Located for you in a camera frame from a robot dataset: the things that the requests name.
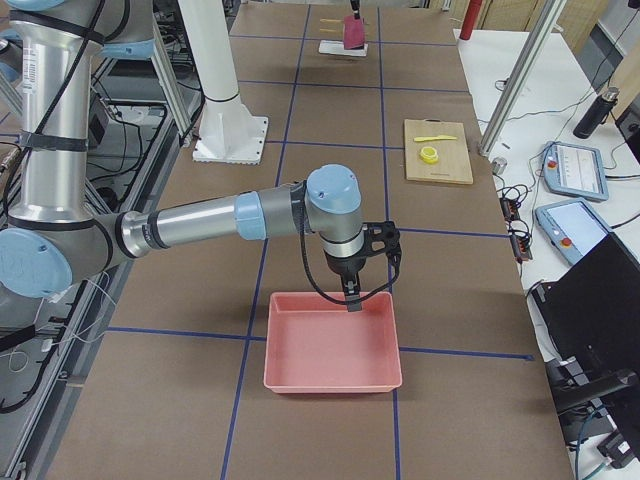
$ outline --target white table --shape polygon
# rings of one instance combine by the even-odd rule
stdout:
[[[500,98],[501,92],[496,88],[495,83],[497,80],[509,77],[526,38],[527,33],[522,32],[479,30],[473,32],[469,41],[459,40],[458,49],[469,90],[473,95],[480,128],[483,131],[486,127],[485,121],[491,118]],[[538,169],[539,153],[544,144],[556,138],[558,141],[596,147],[600,149],[605,165],[612,165],[611,150],[624,141],[614,125],[599,126],[587,140],[580,140],[571,133],[591,105],[595,93],[560,34],[552,34],[549,38],[510,117],[517,117],[527,112],[562,110],[578,102],[587,91],[591,93],[589,99],[577,107],[575,115],[561,134],[563,125],[572,116],[575,107],[563,113],[545,113],[507,122],[489,156],[490,159],[498,156],[507,159],[508,166],[502,175],[506,185],[517,183],[531,185],[533,178],[529,173],[527,160],[538,154],[536,160],[532,162],[534,171]],[[614,155],[618,167],[615,170],[607,170],[607,174],[640,174],[640,166],[626,145],[618,148]],[[496,186],[502,186],[499,179],[496,179]],[[608,187],[609,200],[592,203],[592,206],[609,225],[627,220],[640,211],[640,180],[609,182]],[[539,280],[557,280],[569,270],[569,265],[564,258],[550,244],[544,232],[532,221],[533,208],[560,202],[567,197],[549,192],[544,182],[539,185],[535,205],[534,197],[536,197],[535,188],[520,209],[521,217],[533,228],[534,239],[531,248],[533,260],[525,263],[523,268],[522,286],[525,290]],[[615,232],[636,256],[640,255],[640,219],[616,229]],[[532,300],[529,300],[529,310],[536,326],[542,355],[545,360],[550,360],[557,356],[557,352],[551,346],[544,322]],[[581,449],[581,477],[590,473],[602,461],[603,458],[595,446],[605,437],[606,435],[593,437]],[[599,473],[597,478],[637,480],[640,478],[640,462],[633,460],[623,470],[607,468]]]

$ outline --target yellow plastic knife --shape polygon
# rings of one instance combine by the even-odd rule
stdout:
[[[452,135],[436,135],[435,137],[414,137],[414,142],[433,142],[434,140],[457,140],[458,137]]]

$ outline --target wooden cutting board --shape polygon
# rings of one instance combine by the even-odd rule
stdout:
[[[457,140],[414,142],[415,137],[452,135]],[[438,151],[438,163],[429,165],[420,158],[420,149],[430,146]],[[471,185],[473,174],[464,136],[464,125],[429,120],[404,121],[404,155],[407,180]]]

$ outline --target yellow bottle cap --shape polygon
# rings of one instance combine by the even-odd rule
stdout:
[[[433,165],[438,163],[438,151],[433,147],[422,147],[420,149],[420,158],[424,163]]]

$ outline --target red tray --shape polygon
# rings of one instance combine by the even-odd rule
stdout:
[[[271,295],[267,388],[276,393],[367,393],[389,392],[401,384],[389,293],[363,302],[360,312],[347,312],[316,293]]]

